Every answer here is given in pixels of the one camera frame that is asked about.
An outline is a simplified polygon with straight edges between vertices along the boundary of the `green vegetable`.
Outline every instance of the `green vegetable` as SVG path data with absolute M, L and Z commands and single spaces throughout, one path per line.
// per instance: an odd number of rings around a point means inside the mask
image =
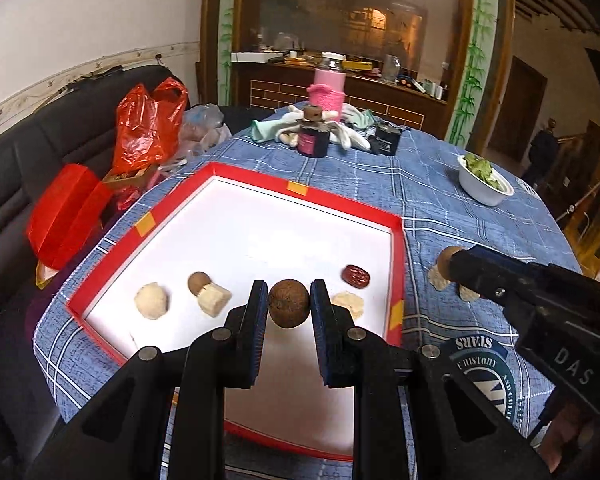
M 494 187 L 498 191 L 504 192 L 502 185 L 493 177 L 493 168 L 488 160 L 474 155 L 473 153 L 467 153 L 464 156 L 464 161 L 466 163 L 466 168 L 481 181 L 489 184 L 489 186 Z

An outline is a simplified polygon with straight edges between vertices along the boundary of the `person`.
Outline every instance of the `person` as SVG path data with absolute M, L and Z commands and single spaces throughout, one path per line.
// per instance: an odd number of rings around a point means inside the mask
M 548 126 L 540 130 L 534 140 L 531 141 L 531 147 L 529 148 L 529 161 L 531 164 L 522 175 L 522 180 L 531 187 L 549 173 L 551 166 L 558 157 L 560 146 L 554 136 L 556 124 L 554 119 L 549 119 Z

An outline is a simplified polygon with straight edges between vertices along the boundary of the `black leather sofa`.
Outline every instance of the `black leather sofa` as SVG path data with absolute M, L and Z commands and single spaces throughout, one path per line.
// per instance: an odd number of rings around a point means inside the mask
M 116 106 L 137 83 L 152 91 L 171 75 L 152 65 L 84 80 L 0 135 L 0 479 L 19 478 L 62 425 L 25 334 L 36 258 L 25 228 L 36 200 L 63 164 L 109 171 Z

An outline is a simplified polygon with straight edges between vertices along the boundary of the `pink jar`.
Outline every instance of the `pink jar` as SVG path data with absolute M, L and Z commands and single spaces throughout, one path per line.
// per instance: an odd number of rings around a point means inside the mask
M 334 52 L 323 52 L 322 60 L 315 69 L 314 84 L 307 89 L 309 102 L 321 106 L 323 110 L 338 112 L 336 121 L 340 120 L 344 103 L 344 83 L 347 75 L 342 68 L 345 57 Z

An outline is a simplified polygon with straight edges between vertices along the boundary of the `red tray border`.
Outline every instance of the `red tray border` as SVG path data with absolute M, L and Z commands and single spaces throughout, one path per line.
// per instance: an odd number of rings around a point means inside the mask
M 128 257 L 138 248 L 144 238 L 151 233 L 156 226 L 166 220 L 174 209 L 213 176 L 224 177 L 229 180 L 235 180 L 236 182 L 249 184 L 250 186 L 261 187 L 296 199 L 306 200 L 307 202 L 366 219 L 389 228 L 392 232 L 392 279 L 390 314 L 388 316 L 389 321 L 384 338 L 389 344 L 400 346 L 402 339 L 402 316 L 404 313 L 404 301 L 402 295 L 404 291 L 405 245 L 404 234 L 402 231 L 402 219 L 399 216 L 340 195 L 316 189 L 314 187 L 304 186 L 297 182 L 284 180 L 280 177 L 245 170 L 221 162 L 210 162 L 205 164 L 196 173 L 181 181 L 173 190 L 171 190 L 171 192 L 163 197 L 150 212 L 136 222 L 135 226 L 129 229 L 120 241 L 105 254 L 99 263 L 96 264 L 66 304 L 66 309 L 74 316 L 76 322 L 114 361 L 122 366 L 126 362 L 126 358 L 84 320 L 83 314 L 85 310 L 117 269 L 120 268 Z M 233 434 L 243 436 L 265 446 L 328 460 L 351 460 L 351 457 L 347 455 L 331 454 L 317 449 L 297 446 L 296 444 L 277 440 L 273 437 L 249 430 L 248 428 L 228 420 L 224 422 L 224 428 Z

